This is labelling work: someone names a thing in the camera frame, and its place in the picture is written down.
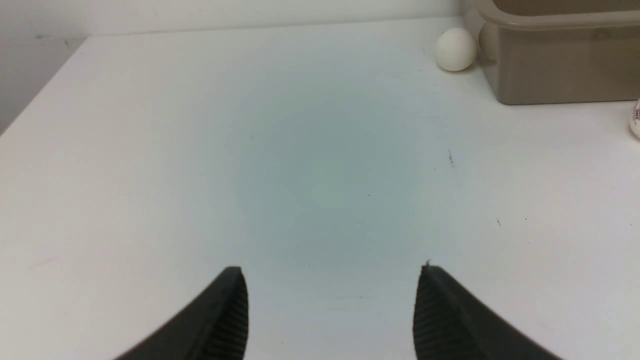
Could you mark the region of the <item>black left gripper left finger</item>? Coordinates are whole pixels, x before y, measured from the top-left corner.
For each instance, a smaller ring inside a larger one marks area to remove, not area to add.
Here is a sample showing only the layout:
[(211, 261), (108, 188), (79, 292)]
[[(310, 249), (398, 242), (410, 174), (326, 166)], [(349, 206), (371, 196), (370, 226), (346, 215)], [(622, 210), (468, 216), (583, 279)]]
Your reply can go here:
[(201, 294), (119, 360), (242, 360), (249, 339), (249, 292), (229, 266)]

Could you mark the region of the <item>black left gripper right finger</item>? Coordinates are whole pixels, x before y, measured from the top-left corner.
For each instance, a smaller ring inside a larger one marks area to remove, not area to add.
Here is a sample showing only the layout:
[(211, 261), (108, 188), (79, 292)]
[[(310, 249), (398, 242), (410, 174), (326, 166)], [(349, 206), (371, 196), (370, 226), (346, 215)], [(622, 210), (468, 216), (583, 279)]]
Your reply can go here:
[(557, 359), (434, 265), (418, 279), (413, 344), (419, 360)]

